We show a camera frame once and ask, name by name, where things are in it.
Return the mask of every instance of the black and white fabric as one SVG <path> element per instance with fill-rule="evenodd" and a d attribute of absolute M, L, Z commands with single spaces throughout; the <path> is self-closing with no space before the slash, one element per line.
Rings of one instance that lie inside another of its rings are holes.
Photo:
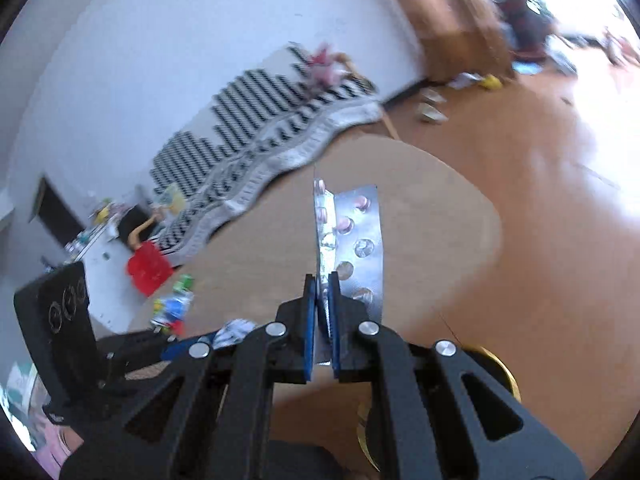
<path fill-rule="evenodd" d="M 160 193 L 175 182 L 187 207 L 153 241 L 172 265 L 249 209 L 278 174 L 313 161 L 340 131 L 380 120 L 376 90 L 348 78 L 311 98 L 309 54 L 297 44 L 274 53 L 215 95 L 154 158 Z"/>

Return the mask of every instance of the potted plant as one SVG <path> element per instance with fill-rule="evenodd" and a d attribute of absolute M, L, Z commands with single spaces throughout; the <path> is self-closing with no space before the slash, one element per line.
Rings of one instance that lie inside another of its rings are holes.
<path fill-rule="evenodd" d="M 518 43 L 517 51 L 532 57 L 544 57 L 543 43 L 549 33 L 551 14 L 545 0 L 495 0 L 511 25 Z"/>

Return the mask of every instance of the wooden floor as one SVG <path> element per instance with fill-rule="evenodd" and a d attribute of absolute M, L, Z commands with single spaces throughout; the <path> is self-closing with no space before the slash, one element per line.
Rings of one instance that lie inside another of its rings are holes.
<path fill-rule="evenodd" d="M 640 410 L 640 69 L 575 53 L 577 78 L 443 90 L 441 126 L 415 120 L 416 98 L 390 116 L 502 221 L 500 259 L 443 302 L 444 321 L 505 361 L 524 404 L 592 474 Z"/>

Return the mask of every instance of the pill blister pack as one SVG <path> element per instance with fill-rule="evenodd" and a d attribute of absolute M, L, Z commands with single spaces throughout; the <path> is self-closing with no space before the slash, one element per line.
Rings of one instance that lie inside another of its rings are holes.
<path fill-rule="evenodd" d="M 363 302 L 369 319 L 382 322 L 383 245 L 376 186 L 332 194 L 321 178 L 315 178 L 314 206 L 319 307 L 316 362 L 323 362 L 329 355 L 332 336 L 328 323 L 329 273 L 338 273 L 344 296 Z"/>

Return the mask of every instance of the red cloth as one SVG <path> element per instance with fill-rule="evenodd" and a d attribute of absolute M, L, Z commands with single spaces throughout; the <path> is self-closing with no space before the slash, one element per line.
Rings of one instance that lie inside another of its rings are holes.
<path fill-rule="evenodd" d="M 142 242 L 130 257 L 127 272 L 145 296 L 151 296 L 174 273 L 169 261 L 153 242 Z"/>

